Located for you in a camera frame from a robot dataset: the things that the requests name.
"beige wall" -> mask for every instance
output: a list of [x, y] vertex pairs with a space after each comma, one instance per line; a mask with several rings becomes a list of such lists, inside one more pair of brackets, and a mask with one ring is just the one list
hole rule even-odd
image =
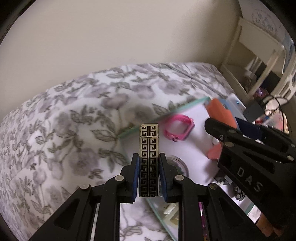
[[220, 64], [237, 0], [37, 0], [0, 46], [0, 119], [60, 82], [112, 66]]

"flower pattern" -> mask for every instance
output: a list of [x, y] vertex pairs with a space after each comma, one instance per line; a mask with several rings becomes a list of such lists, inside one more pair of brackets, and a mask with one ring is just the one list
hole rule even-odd
[[101, 106], [105, 109], [119, 109], [128, 101], [127, 94], [116, 94], [115, 96], [104, 98], [102, 100]]
[[[231, 92], [210, 64], [170, 63], [97, 71], [34, 96], [0, 124], [3, 219], [27, 241], [77, 186], [103, 184], [129, 163], [122, 133], [196, 98]], [[120, 215], [121, 241], [170, 240], [144, 199], [121, 205]]]
[[86, 176], [92, 168], [98, 166], [99, 155], [91, 148], [84, 148], [80, 152], [73, 153], [69, 158], [70, 167], [73, 174], [77, 176]]

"cable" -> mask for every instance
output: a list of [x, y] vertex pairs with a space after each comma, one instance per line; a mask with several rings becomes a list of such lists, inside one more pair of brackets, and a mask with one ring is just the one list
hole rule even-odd
[[267, 105], [271, 100], [273, 100], [273, 99], [275, 99], [275, 100], [277, 101], [277, 103], [279, 104], [278, 108], [276, 108], [275, 110], [273, 110], [273, 112], [270, 113], [268, 116], [270, 116], [270, 115], [273, 114], [277, 109], [279, 109], [279, 110], [281, 111], [281, 115], [282, 115], [282, 121], [283, 121], [283, 133], [285, 133], [284, 112], [283, 112], [283, 109], [281, 108], [281, 104], [280, 104], [280, 102], [278, 101], [278, 99], [284, 99], [284, 100], [286, 100], [287, 102], [288, 102], [288, 99], [287, 99], [287, 98], [284, 98], [284, 97], [274, 97], [273, 95], [268, 95], [268, 96], [266, 96], [266, 97], [271, 97], [271, 99], [269, 99], [269, 100], [267, 101], [266, 105]]
[[293, 133], [292, 133], [291, 125], [290, 125], [290, 123], [288, 122], [288, 120], [287, 120], [287, 125], [288, 125], [288, 127], [290, 127], [290, 131], [291, 131], [291, 139], [293, 139]]

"pink watch band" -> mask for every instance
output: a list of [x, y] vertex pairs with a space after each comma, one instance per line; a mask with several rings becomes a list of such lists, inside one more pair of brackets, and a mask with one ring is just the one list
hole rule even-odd
[[[182, 134], [173, 134], [173, 133], [170, 133], [168, 130], [171, 126], [171, 124], [174, 122], [174, 121], [181, 121], [185, 124], [188, 125], [188, 127], [186, 128], [186, 130], [184, 131], [184, 133]], [[164, 136], [172, 141], [175, 141], [177, 142], [178, 140], [180, 141], [183, 141], [187, 138], [187, 136], [190, 134], [190, 132], [192, 131], [192, 129], [194, 128], [194, 122], [193, 122], [193, 119], [189, 118], [188, 116], [186, 115], [181, 115], [181, 114], [177, 114], [177, 115], [174, 115], [172, 116], [166, 123], [166, 128], [163, 132]]]

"bed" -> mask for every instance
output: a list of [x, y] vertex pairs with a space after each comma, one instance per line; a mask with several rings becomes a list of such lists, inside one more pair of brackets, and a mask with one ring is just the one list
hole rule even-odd
[[[206, 63], [97, 71], [40, 93], [0, 125], [0, 213], [28, 240], [80, 185], [105, 183], [127, 160], [118, 136], [205, 96], [232, 89]], [[121, 206], [121, 240], [170, 240], [150, 207]]]

